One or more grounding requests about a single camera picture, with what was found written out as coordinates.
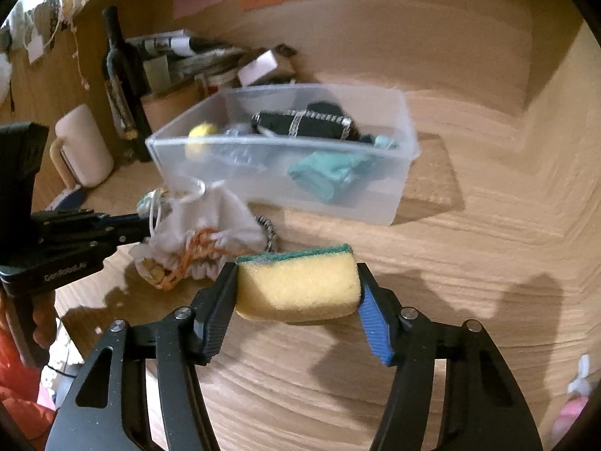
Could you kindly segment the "person's left hand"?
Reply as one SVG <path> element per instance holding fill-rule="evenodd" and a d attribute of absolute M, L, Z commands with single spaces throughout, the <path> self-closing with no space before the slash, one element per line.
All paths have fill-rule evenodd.
<path fill-rule="evenodd" d="M 33 298 L 33 321 L 36 324 L 33 340 L 43 349 L 49 349 L 56 339 L 55 299 L 54 291 Z"/>

